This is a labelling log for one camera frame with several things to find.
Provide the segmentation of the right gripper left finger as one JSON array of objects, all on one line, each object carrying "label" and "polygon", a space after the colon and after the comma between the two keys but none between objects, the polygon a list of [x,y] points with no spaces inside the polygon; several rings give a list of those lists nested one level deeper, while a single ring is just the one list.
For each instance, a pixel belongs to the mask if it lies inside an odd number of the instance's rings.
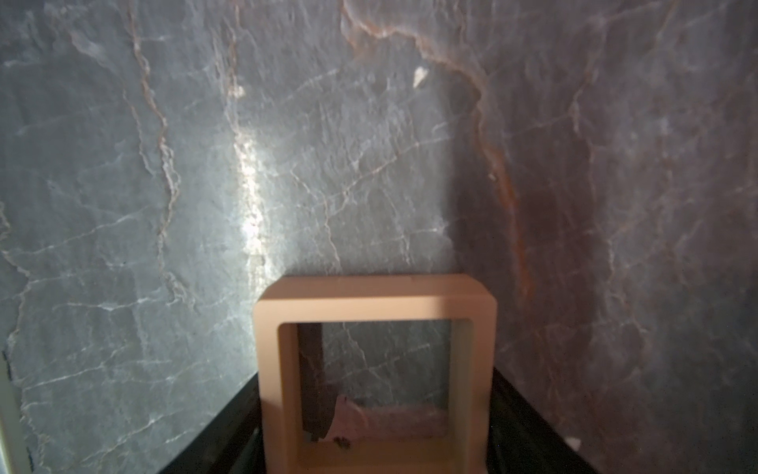
[{"label": "right gripper left finger", "polygon": [[259,376],[248,381],[161,474],[263,473]]}]

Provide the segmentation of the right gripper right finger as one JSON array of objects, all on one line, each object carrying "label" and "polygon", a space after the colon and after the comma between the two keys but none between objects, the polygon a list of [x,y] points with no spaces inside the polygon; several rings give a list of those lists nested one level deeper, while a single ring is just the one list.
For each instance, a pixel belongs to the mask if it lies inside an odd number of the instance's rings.
[{"label": "right gripper right finger", "polygon": [[495,474],[596,473],[499,371],[493,372],[487,470]]}]

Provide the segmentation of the pink brooch box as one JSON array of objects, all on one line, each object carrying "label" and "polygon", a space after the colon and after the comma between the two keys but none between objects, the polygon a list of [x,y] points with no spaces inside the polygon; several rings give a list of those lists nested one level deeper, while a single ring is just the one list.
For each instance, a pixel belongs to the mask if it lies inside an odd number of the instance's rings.
[{"label": "pink brooch box", "polygon": [[[484,473],[497,300],[465,275],[288,276],[257,302],[266,469],[270,473]],[[448,432],[427,440],[305,442],[300,323],[448,320]]]}]

